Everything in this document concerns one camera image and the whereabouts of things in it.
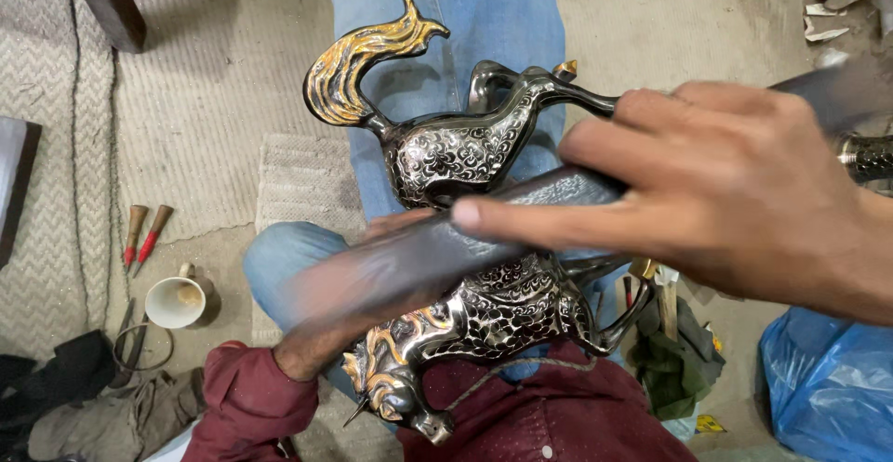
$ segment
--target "metal horse sculpture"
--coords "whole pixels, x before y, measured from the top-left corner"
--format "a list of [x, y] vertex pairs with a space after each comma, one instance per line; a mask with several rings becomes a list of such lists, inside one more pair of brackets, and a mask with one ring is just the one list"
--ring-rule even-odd
[[[472, 74], [467, 113], [390, 121], [360, 91], [365, 72], [382, 60], [424, 54], [432, 36], [449, 37], [440, 23], [419, 14], [413, 0], [404, 4], [400, 19], [361, 27], [335, 42], [308, 71], [304, 97], [320, 120], [368, 128], [378, 136], [391, 186], [406, 208], [443, 209], [463, 194], [498, 187], [530, 138], [538, 113], [551, 104], [613, 113], [615, 98], [569, 83], [576, 76], [574, 61], [552, 72], [530, 67], [516, 73], [483, 60]], [[500, 89], [507, 89], [501, 102]], [[576, 264], [572, 274], [590, 279], [607, 274], [611, 261], [622, 264], [616, 259]], [[440, 444], [452, 434], [452, 420], [424, 398], [420, 378], [428, 365], [447, 358], [495, 363], [560, 337], [593, 355], [608, 355], [646, 299], [639, 296], [617, 322], [596, 331], [586, 299], [552, 254], [529, 254], [467, 276], [438, 303], [373, 328], [345, 353], [344, 369], [360, 399], [354, 416], [370, 409]]]

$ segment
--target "blue jeans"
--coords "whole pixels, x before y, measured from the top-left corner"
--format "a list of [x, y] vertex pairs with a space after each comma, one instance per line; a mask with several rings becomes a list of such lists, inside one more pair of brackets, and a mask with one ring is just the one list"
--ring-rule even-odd
[[[438, 112], [463, 111], [468, 104], [472, 68], [484, 59], [518, 71], [531, 65], [551, 69], [564, 62], [564, 24], [555, 0], [415, 0], [422, 16], [441, 21], [450, 29], [448, 40], [433, 38], [420, 57], [376, 64], [365, 76], [365, 95], [392, 121]], [[403, 15], [401, 0], [332, 0], [335, 36], [357, 27], [394, 20]], [[564, 106], [544, 110], [528, 145], [520, 152], [509, 175], [518, 181], [558, 167], [555, 147], [564, 130]], [[351, 164], [356, 174], [366, 219], [400, 213], [385, 172], [378, 139], [372, 132], [349, 127]], [[258, 304], [283, 330], [294, 326], [279, 290], [286, 279], [321, 259], [347, 248], [344, 239], [307, 222], [277, 223], [262, 231], [248, 249], [244, 262], [248, 283]], [[602, 325], [617, 317], [610, 278], [586, 286], [590, 304], [594, 293], [608, 293], [603, 302]], [[545, 356], [548, 344], [529, 348], [519, 357]], [[620, 362], [620, 357], [613, 357]], [[500, 376], [518, 382], [533, 375], [537, 364], [514, 365]], [[347, 375], [335, 365], [326, 378], [353, 398]]]

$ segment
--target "gold horse tail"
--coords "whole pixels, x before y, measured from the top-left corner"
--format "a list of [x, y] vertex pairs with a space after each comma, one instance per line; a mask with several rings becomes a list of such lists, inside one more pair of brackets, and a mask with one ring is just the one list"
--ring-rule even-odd
[[441, 23], [419, 15], [413, 0], [403, 3], [403, 17], [341, 36], [307, 71], [304, 100], [316, 118], [332, 125], [367, 127], [381, 138], [390, 122], [360, 91], [363, 75], [376, 62], [425, 54], [431, 36], [449, 37], [449, 29]]

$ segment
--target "blue plastic bag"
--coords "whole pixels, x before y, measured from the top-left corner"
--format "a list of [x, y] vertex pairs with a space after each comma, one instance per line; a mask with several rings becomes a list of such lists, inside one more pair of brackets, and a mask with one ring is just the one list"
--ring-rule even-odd
[[893, 460], [893, 328], [791, 308], [760, 350], [779, 442], [817, 460]]

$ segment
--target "shirt sleeve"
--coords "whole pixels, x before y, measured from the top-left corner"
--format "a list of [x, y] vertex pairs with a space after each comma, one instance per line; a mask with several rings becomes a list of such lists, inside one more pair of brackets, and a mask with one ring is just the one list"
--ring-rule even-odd
[[285, 376], [270, 348], [215, 348], [204, 392], [208, 408], [183, 462], [282, 460], [277, 439], [304, 431], [319, 404], [317, 380]]

